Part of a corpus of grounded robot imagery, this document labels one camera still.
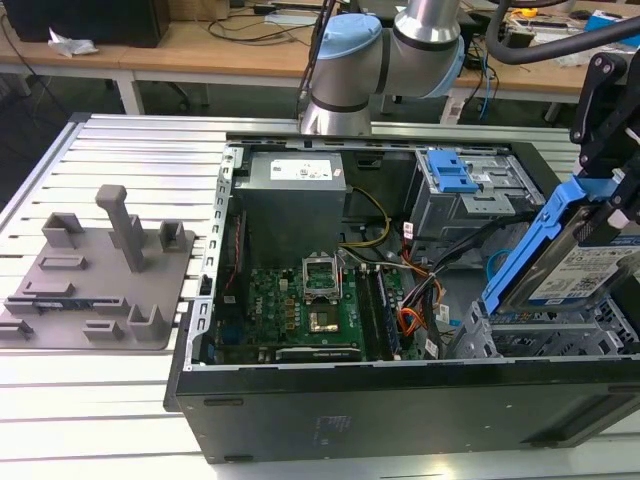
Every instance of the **slotted aluminum surface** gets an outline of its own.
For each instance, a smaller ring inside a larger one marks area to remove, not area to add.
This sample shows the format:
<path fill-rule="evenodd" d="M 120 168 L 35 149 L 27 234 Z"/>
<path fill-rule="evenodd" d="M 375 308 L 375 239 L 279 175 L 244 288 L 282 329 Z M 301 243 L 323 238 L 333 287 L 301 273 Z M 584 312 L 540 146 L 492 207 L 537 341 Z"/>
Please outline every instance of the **slotted aluminum surface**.
<path fill-rule="evenodd" d="M 93 204 L 123 184 L 145 228 L 185 222 L 196 242 L 176 320 L 195 294 L 226 132 L 294 133 L 287 120 L 94 115 L 69 124 L 0 215 L 0 297 L 14 292 L 42 247 L 53 211 L 106 227 Z M 533 142 L 565 177 L 577 153 L 564 130 L 377 124 L 378 135 Z M 175 345 L 141 354 L 0 351 L 0 478 L 299 479 L 640 478 L 640 415 L 573 450 L 209 466 L 180 414 L 162 409 Z M 438 432 L 425 432 L 425 435 Z"/>

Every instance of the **desk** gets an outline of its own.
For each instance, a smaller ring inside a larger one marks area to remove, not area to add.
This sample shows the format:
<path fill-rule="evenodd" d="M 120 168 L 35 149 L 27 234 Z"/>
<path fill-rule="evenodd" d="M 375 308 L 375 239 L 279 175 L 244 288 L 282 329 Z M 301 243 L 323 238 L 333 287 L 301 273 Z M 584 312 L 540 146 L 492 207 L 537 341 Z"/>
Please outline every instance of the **desk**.
<path fill-rule="evenodd" d="M 225 26 L 239 28 L 256 23 L 255 18 L 236 18 Z M 114 80 L 120 90 L 125 112 L 144 114 L 137 80 L 297 87 L 304 72 L 308 47 L 300 42 L 276 46 L 252 46 L 214 38 L 207 23 L 173 22 L 157 48 L 98 45 L 97 54 L 63 57 L 44 43 L 21 42 L 13 30 L 13 44 L 39 75 Z M 309 43 L 313 27 L 291 32 Z M 238 38 L 280 31 L 276 25 L 259 24 L 241 32 Z M 0 35 L 0 73 L 28 74 Z"/>
<path fill-rule="evenodd" d="M 626 16 L 640 15 L 640 6 L 611 4 L 603 2 L 577 2 L 575 10 L 604 9 Z M 578 103 L 580 91 L 587 73 L 587 65 L 561 67 L 555 60 L 547 60 L 529 65 L 505 65 L 494 58 L 489 64 L 495 68 L 500 78 L 500 89 L 496 98 L 532 102 Z M 478 71 L 464 70 L 454 88 L 448 93 L 440 123 L 456 124 L 462 107 L 480 81 Z M 486 90 L 482 86 L 476 93 L 484 98 Z"/>
<path fill-rule="evenodd" d="M 562 178 L 578 147 L 563 129 L 374 123 L 384 137 L 533 142 Z M 144 228 L 185 222 L 199 238 L 175 320 L 196 281 L 226 132 L 295 133 L 291 120 L 94 115 L 69 123 L 0 214 L 0 298 L 17 288 L 44 243 L 51 212 L 107 227 L 93 199 L 126 186 Z M 0 478 L 92 480 L 637 479 L 640 414 L 576 449 L 209 466 L 181 414 L 162 408 L 175 346 L 157 352 L 0 350 Z M 469 399 L 473 408 L 473 399 Z"/>
<path fill-rule="evenodd" d="M 598 2 L 578 2 L 577 8 L 606 8 L 634 15 L 640 7 Z M 232 28 L 255 22 L 236 18 L 227 22 Z M 20 42 L 11 33 L 14 44 L 40 75 L 105 78 L 114 80 L 127 114 L 144 113 L 136 80 L 195 82 L 213 84 L 297 87 L 304 71 L 308 48 L 301 43 L 271 47 L 247 46 L 211 37 L 195 22 L 174 22 L 155 49 L 98 45 L 100 53 L 68 59 L 45 44 Z M 256 25 L 229 35 L 253 36 L 278 31 L 275 25 Z M 291 32 L 309 41 L 311 28 Z M 577 103 L 586 66 L 561 68 L 554 61 L 534 65 L 510 66 L 495 60 L 491 65 L 500 76 L 497 98 L 541 102 Z M 29 71 L 0 36 L 0 72 L 27 74 Z M 463 72 L 449 94 L 442 123 L 456 123 L 479 80 L 479 73 Z M 484 89 L 477 96 L 482 98 Z"/>

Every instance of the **vertical post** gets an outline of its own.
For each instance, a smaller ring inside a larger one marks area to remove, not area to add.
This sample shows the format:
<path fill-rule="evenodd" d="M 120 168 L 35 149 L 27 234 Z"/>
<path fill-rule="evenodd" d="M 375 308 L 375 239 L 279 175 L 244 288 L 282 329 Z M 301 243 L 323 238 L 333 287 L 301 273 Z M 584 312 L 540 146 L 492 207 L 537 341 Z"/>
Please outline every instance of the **vertical post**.
<path fill-rule="evenodd" d="M 136 273 L 142 271 L 144 256 L 140 242 L 131 226 L 127 207 L 124 205 L 125 198 L 127 198 L 127 190 L 122 185 L 103 185 L 96 195 L 96 204 L 109 215 L 113 232 L 129 269 Z"/>
<path fill-rule="evenodd" d="M 127 115 L 144 115 L 142 97 L 140 97 L 140 90 L 133 78 L 133 73 L 122 72 L 115 80 L 120 91 L 124 112 Z"/>

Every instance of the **yellow cable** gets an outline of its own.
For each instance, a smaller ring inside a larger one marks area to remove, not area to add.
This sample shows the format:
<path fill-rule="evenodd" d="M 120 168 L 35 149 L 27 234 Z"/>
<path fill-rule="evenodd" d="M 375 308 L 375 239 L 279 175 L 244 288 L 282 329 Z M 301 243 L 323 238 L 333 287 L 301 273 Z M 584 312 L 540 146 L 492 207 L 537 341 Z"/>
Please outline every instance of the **yellow cable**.
<path fill-rule="evenodd" d="M 384 231 L 382 232 L 382 235 L 380 235 L 378 238 L 374 240 L 369 240 L 366 242 L 340 243 L 339 245 L 341 247 L 350 247 L 350 248 L 366 248 L 366 247 L 377 246 L 383 241 L 385 241 L 386 238 L 389 236 L 389 232 L 391 232 L 391 219 L 387 216 L 387 212 L 385 212 L 382 205 L 380 205 L 380 202 L 378 202 L 375 198 L 373 198 L 373 196 L 369 192 L 367 192 L 366 190 L 360 187 L 353 187 L 353 190 L 362 193 L 365 197 L 371 200 L 371 203 L 373 203 L 378 208 L 378 210 L 380 210 L 380 213 L 382 213 L 382 216 L 384 217 L 384 223 L 385 223 Z"/>

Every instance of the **white paper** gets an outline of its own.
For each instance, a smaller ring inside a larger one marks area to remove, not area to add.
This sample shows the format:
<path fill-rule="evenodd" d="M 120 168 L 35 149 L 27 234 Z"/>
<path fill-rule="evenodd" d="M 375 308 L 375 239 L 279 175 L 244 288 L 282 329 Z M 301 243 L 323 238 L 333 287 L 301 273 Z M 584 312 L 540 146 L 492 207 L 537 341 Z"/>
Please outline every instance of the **white paper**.
<path fill-rule="evenodd" d="M 49 46 L 65 57 L 71 58 L 74 55 L 87 55 L 99 51 L 91 40 L 72 40 L 58 35 L 51 29 L 49 29 L 49 35 L 51 36 Z"/>

